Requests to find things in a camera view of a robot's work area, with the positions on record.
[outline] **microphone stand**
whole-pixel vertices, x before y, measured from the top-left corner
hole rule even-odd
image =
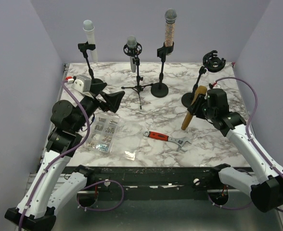
[[[136,82],[137,82],[137,85],[136,86],[134,86],[134,87],[121,87],[121,89],[132,89],[132,90],[134,90],[135,92],[137,92],[137,94],[138,94],[138,97],[139,97],[139,99],[140,99],[140,109],[142,109],[141,107],[142,107],[142,103],[141,103],[141,95],[140,95],[140,93],[144,90],[144,88],[145,87],[148,87],[148,86],[152,86],[153,85],[153,83],[151,83],[151,84],[147,84],[147,85],[143,85],[143,86],[141,86],[140,85],[140,81],[143,81],[143,77],[140,77],[140,59],[139,59],[139,57],[138,57],[138,55],[141,53],[141,51],[142,51],[142,48],[141,48],[142,46],[139,44],[139,43],[137,43],[137,46],[136,46],[136,48],[133,48],[133,49],[131,49],[131,48],[129,48],[128,46],[127,46],[127,44],[124,46],[124,48],[123,48],[123,50],[124,50],[124,53],[126,54],[126,55],[128,55],[128,56],[133,56],[134,57],[134,59],[133,59],[133,63],[134,64],[136,64],[136,70],[137,70],[137,75],[136,75]]]
[[[89,73],[89,75],[91,77],[91,81],[93,83],[103,83],[103,81],[101,79],[94,78],[93,70],[90,67],[90,63],[89,63],[89,60],[88,60],[87,50],[93,51],[95,49],[95,44],[88,44],[88,42],[86,42],[86,43],[79,43],[78,44],[78,49],[79,49],[80,52],[83,53],[83,56],[86,59],[86,63],[87,63],[87,66],[88,66],[88,73]]]
[[[204,66],[202,66],[200,69],[199,69],[199,76],[197,78],[197,81],[196,83],[194,84],[193,86],[193,90],[192,92],[188,92],[188,93],[185,93],[182,98],[181,98],[181,103],[183,106],[185,107],[189,107],[194,99],[194,95],[195,95],[195,92],[198,88],[198,83],[199,83],[199,80],[200,80],[200,77],[201,75],[205,74],[207,72],[207,69],[205,69]]]
[[[226,60],[224,58],[218,58],[217,51],[211,51],[204,55],[203,57],[203,66],[199,69],[199,76],[196,83],[193,86],[192,92],[185,93],[181,98],[181,103],[185,107],[189,107],[194,99],[195,92],[198,88],[198,83],[201,75],[205,74],[207,70],[212,73],[221,71],[225,66]]]
[[[172,53],[174,50],[174,42],[172,42],[171,47],[166,47],[165,43],[163,46],[156,50],[156,56],[161,58],[162,66],[161,66],[161,73],[159,75],[159,82],[154,83],[151,87],[151,94],[157,98],[163,98],[168,95],[168,86],[163,83],[164,78],[164,63],[166,61],[166,55]]]

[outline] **purple wall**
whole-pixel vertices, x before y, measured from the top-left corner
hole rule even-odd
[[[141,62],[160,62],[164,14],[176,9],[175,49],[167,62],[200,62],[211,50],[235,61],[270,0],[31,0],[65,63],[85,62],[77,44],[86,42],[83,21],[95,26],[99,62],[129,62],[127,37],[142,45]]]
[[[253,128],[259,142],[283,166],[283,0],[272,0],[235,65],[237,77],[251,83],[259,105]],[[251,91],[239,84],[249,111]]]
[[[0,0],[0,231],[39,163],[63,63],[29,0]]]

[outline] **silver microphone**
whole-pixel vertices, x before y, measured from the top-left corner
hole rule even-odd
[[[168,9],[166,11],[165,13],[166,28],[165,28],[165,43],[164,43],[165,47],[171,47],[174,41],[176,18],[177,18],[177,13],[174,9]]]
[[[130,49],[134,49],[137,46],[137,41],[135,36],[129,36],[127,41],[127,46]],[[136,72],[136,64],[133,62],[134,57],[130,56],[130,63],[131,63],[131,71]]]

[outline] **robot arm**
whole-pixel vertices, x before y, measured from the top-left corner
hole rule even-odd
[[[251,177],[230,166],[224,167],[218,172],[223,184],[250,196],[254,205],[262,212],[283,205],[283,179],[271,166],[275,166],[282,174],[283,167],[267,153],[253,134],[250,133],[248,136],[245,120],[238,113],[229,111],[227,94],[224,90],[210,89],[207,91],[207,97],[199,94],[188,111],[198,118],[211,120],[214,127],[238,148],[255,173],[255,176]],[[271,165],[252,144],[252,139],[270,160]]]
[[[106,83],[91,84],[91,79],[86,76],[70,77],[67,78],[67,82],[73,84],[72,88],[84,95],[80,104],[88,118],[98,108],[115,113],[125,94],[124,91],[106,94],[102,92]],[[98,94],[105,102],[96,99]],[[22,201],[17,207],[9,208],[5,218],[28,231],[51,230],[59,210],[86,186],[87,174],[75,172],[52,194],[60,174],[74,155],[74,147],[81,142],[82,137],[77,132],[86,122],[84,113],[69,101],[61,100],[55,103],[51,116],[55,128],[48,137],[38,174]]]

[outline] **gray floor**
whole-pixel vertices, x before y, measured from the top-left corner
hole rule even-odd
[[[229,206],[249,198],[231,192]],[[100,202],[100,207],[114,202]],[[259,212],[254,205],[241,211],[213,207],[209,201],[125,201],[111,212],[77,209],[75,198],[58,214],[53,231],[283,231],[276,211]]]

